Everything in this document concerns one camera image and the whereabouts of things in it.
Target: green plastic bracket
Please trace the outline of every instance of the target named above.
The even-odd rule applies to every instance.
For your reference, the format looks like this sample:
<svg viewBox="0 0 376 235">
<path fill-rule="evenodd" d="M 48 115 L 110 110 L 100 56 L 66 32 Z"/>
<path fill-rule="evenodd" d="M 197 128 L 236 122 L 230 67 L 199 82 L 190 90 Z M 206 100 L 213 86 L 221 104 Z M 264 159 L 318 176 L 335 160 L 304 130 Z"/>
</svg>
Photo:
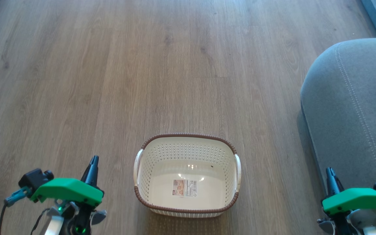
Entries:
<svg viewBox="0 0 376 235">
<path fill-rule="evenodd" d="M 326 198 L 322 202 L 328 215 L 357 209 L 376 209 L 376 191 L 370 188 L 352 188 Z"/>
<path fill-rule="evenodd" d="M 82 202 L 97 207 L 102 202 L 101 190 L 74 178 L 56 178 L 42 186 L 31 196 L 30 200 L 44 202 L 47 198 Z"/>
</svg>

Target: basket handle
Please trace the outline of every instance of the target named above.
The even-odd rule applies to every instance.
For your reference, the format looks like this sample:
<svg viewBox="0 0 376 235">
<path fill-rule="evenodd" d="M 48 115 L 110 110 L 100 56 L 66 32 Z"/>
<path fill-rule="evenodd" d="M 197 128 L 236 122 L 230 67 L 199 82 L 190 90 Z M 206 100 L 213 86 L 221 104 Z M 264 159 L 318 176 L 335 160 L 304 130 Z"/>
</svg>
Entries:
<svg viewBox="0 0 376 235">
<path fill-rule="evenodd" d="M 134 161 L 134 167 L 133 167 L 133 180 L 134 180 L 134 186 L 137 186 L 137 175 L 139 174 L 139 163 L 140 158 L 142 156 L 143 149 L 140 149 L 140 151 L 137 153 L 136 159 Z"/>
<path fill-rule="evenodd" d="M 237 169 L 237 185 L 236 192 L 240 190 L 240 182 L 242 181 L 242 165 L 240 164 L 240 158 L 237 154 L 234 155 L 236 158 L 236 169 Z"/>
</svg>

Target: white stitching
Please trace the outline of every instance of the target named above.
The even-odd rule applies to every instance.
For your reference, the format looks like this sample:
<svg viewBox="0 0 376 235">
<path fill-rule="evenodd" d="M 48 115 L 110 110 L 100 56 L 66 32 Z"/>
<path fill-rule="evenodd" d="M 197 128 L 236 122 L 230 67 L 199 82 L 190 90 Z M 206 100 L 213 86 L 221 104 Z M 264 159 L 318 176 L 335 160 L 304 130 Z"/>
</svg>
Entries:
<svg viewBox="0 0 376 235">
<path fill-rule="evenodd" d="M 351 80 L 349 79 L 349 76 L 346 73 L 345 67 L 344 67 L 343 62 L 342 62 L 342 58 L 340 57 L 340 45 L 341 45 L 341 43 L 338 44 L 335 48 L 336 63 L 339 66 L 340 73 L 342 73 L 343 79 L 345 80 L 346 88 L 348 89 L 349 95 L 351 96 L 353 105 L 355 106 L 355 110 L 356 110 L 356 113 L 358 115 L 359 122 L 361 123 L 362 128 L 364 129 L 365 136 L 366 136 L 368 144 L 369 144 L 369 148 L 371 149 L 372 155 L 374 156 L 374 159 L 375 159 L 375 162 L 376 162 L 376 144 L 375 144 L 375 141 L 374 141 L 372 134 L 370 132 L 370 129 L 369 129 L 369 126 L 368 126 L 367 121 L 365 119 L 365 116 L 362 113 L 362 109 L 361 109 L 361 106 L 359 105 L 359 101 L 356 98 L 355 90 L 353 89 Z"/>
</svg>

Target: wooden floor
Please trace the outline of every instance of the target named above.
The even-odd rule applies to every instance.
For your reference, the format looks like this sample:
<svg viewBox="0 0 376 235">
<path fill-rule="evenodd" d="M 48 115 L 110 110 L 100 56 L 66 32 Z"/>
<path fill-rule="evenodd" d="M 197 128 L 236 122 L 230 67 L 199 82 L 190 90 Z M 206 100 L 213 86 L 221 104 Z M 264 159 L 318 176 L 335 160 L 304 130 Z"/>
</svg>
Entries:
<svg viewBox="0 0 376 235">
<path fill-rule="evenodd" d="M 322 234 L 300 87 L 325 49 L 366 37 L 358 0 L 0 0 L 0 210 L 29 170 L 79 178 L 97 154 L 94 235 Z M 222 216 L 138 202 L 137 151 L 174 132 L 236 147 L 242 187 Z M 3 234 L 28 234 L 48 205 L 8 208 Z"/>
</svg>

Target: empty basket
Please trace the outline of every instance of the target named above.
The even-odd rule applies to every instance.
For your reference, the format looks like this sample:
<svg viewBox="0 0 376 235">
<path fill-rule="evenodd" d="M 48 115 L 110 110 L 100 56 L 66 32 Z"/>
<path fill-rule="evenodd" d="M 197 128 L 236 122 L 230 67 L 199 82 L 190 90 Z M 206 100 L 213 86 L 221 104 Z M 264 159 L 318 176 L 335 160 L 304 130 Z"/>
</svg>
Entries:
<svg viewBox="0 0 376 235">
<path fill-rule="evenodd" d="M 242 168 L 234 147 L 218 137 L 164 134 L 149 139 L 134 161 L 134 191 L 153 212 L 215 217 L 239 196 Z"/>
</svg>

